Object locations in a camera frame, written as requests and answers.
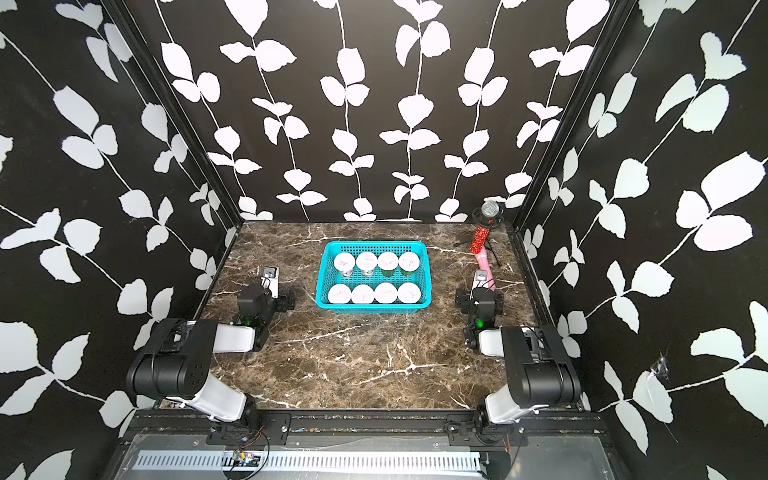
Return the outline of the teal plastic basket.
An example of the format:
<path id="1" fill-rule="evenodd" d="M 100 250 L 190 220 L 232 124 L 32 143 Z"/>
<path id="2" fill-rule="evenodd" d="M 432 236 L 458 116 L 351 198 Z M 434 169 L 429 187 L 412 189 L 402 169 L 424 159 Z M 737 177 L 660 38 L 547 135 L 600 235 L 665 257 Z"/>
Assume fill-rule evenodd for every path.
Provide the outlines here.
<path id="1" fill-rule="evenodd" d="M 338 256 L 351 255 L 357 259 L 364 253 L 380 257 L 384 253 L 392 253 L 401 258 L 407 255 L 410 259 L 417 258 L 418 266 L 413 271 L 406 271 L 396 262 L 390 273 L 381 269 L 377 262 L 368 263 L 359 268 L 353 261 L 348 269 L 349 275 L 337 268 L 335 260 Z M 346 302 L 333 300 L 331 290 L 344 285 L 354 290 L 360 285 L 376 289 L 379 285 L 389 283 L 395 288 L 405 284 L 411 287 L 407 290 L 414 292 L 416 298 L 401 301 L 394 298 L 391 302 L 380 302 L 376 299 L 370 303 L 356 303 L 350 299 Z M 339 314 L 413 314 L 424 310 L 432 304 L 432 279 L 430 260 L 427 247 L 419 241 L 333 241 L 326 245 L 317 278 L 315 301 L 318 307 Z"/>

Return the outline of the white yogurt cup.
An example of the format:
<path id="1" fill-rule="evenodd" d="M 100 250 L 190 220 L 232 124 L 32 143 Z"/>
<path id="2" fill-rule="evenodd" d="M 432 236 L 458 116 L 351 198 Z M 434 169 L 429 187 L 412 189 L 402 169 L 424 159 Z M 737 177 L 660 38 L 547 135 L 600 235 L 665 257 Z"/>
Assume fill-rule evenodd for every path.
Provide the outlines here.
<path id="1" fill-rule="evenodd" d="M 403 304 L 418 304 L 421 294 L 421 289 L 415 283 L 406 282 L 398 287 L 397 299 Z"/>
<path id="2" fill-rule="evenodd" d="M 399 257 L 398 265 L 401 274 L 405 277 L 410 277 L 419 269 L 421 260 L 418 254 L 408 251 Z"/>
<path id="3" fill-rule="evenodd" d="M 374 299 L 379 304 L 393 304 L 398 299 L 398 288 L 389 282 L 384 282 L 374 289 Z"/>
<path id="4" fill-rule="evenodd" d="M 357 305 L 370 305 L 375 301 L 375 291 L 370 285 L 357 285 L 352 289 L 351 301 Z"/>
<path id="5" fill-rule="evenodd" d="M 333 285 L 327 294 L 327 299 L 330 304 L 343 305 L 351 302 L 352 290 L 348 285 L 336 284 Z"/>
<path id="6" fill-rule="evenodd" d="M 356 257 L 356 266 L 366 278 L 372 278 L 378 266 L 378 257 L 370 251 L 363 251 Z"/>
<path id="7" fill-rule="evenodd" d="M 378 256 L 378 267 L 383 276 L 391 278 L 399 267 L 399 257 L 391 251 L 385 251 Z"/>
<path id="8" fill-rule="evenodd" d="M 343 278 L 350 278 L 354 274 L 356 258 L 349 252 L 338 253 L 333 259 L 333 266 Z"/>

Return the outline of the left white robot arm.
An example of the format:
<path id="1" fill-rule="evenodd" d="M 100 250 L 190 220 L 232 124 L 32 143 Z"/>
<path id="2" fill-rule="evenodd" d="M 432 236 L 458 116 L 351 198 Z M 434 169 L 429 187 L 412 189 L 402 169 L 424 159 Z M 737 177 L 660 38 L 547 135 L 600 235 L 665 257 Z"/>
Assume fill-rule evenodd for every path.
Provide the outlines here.
<path id="1" fill-rule="evenodd" d="M 261 351 L 274 316 L 295 308 L 295 296 L 279 292 L 279 273 L 273 266 L 260 270 L 259 279 L 239 292 L 238 314 L 230 323 L 160 321 L 128 370 L 129 392 L 189 406 L 213 421 L 260 429 L 253 397 L 225 384 L 210 368 L 216 354 Z"/>

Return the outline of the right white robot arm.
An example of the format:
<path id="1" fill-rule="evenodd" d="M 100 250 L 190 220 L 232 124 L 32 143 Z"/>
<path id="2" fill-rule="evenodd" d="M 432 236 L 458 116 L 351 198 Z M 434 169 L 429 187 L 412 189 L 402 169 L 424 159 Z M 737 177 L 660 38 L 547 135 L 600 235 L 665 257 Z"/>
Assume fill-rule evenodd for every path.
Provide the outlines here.
<path id="1" fill-rule="evenodd" d="M 509 425 L 544 408 L 576 404 L 581 382 L 557 330 L 550 326 L 498 327 L 503 295 L 485 270 L 475 272 L 472 288 L 457 290 L 455 305 L 468 322 L 465 345 L 504 361 L 505 383 L 478 406 L 482 425 Z"/>

